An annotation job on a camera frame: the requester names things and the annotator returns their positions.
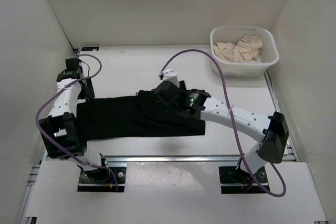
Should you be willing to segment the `black trousers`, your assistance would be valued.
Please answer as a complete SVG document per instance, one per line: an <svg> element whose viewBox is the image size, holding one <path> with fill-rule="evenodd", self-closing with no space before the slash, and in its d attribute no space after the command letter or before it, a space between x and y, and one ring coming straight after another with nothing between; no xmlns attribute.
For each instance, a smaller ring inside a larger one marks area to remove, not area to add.
<svg viewBox="0 0 336 224"><path fill-rule="evenodd" d="M178 115L151 91L97 98L77 104L77 120L87 140L117 137L179 137L205 134L205 122Z"/></svg>

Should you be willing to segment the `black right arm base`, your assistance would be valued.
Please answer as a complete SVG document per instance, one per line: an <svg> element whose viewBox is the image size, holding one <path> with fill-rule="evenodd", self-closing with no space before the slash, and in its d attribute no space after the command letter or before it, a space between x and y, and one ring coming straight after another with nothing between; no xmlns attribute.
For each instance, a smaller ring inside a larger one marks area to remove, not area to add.
<svg viewBox="0 0 336 224"><path fill-rule="evenodd" d="M265 194L251 176L237 167L237 162L219 162L221 194Z"/></svg>

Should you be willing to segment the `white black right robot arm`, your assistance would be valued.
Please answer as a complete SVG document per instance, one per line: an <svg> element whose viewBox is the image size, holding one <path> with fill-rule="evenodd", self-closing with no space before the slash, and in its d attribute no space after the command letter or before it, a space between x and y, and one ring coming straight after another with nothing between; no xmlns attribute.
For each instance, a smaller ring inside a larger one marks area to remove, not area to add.
<svg viewBox="0 0 336 224"><path fill-rule="evenodd" d="M282 162L289 137L286 118L282 113L264 115L240 108L228 108L225 102L204 90L186 89L183 82L176 86L170 81L163 81L153 93L183 117L230 127L256 141L237 165L236 177L240 181L249 181L266 163Z"/></svg>

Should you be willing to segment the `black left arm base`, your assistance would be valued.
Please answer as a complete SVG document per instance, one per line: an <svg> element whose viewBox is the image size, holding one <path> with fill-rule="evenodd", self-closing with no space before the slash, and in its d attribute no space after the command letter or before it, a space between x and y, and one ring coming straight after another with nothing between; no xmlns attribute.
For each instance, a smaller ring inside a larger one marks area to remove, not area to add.
<svg viewBox="0 0 336 224"><path fill-rule="evenodd" d="M125 190L127 167L117 165L110 166L109 168L113 171L115 177L106 169L87 172L81 169L77 191L123 193Z"/></svg>

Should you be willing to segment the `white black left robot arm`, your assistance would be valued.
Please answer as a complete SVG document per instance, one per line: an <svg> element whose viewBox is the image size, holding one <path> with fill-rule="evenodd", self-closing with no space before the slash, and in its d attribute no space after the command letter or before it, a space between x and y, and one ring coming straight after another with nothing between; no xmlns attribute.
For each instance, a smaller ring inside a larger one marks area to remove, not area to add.
<svg viewBox="0 0 336 224"><path fill-rule="evenodd" d="M111 175L107 160L92 151L77 119L79 100L95 98L91 76L83 73L79 58L66 59L66 68L57 76L57 93L38 110L36 125L51 159L69 160L88 177L105 182Z"/></svg>

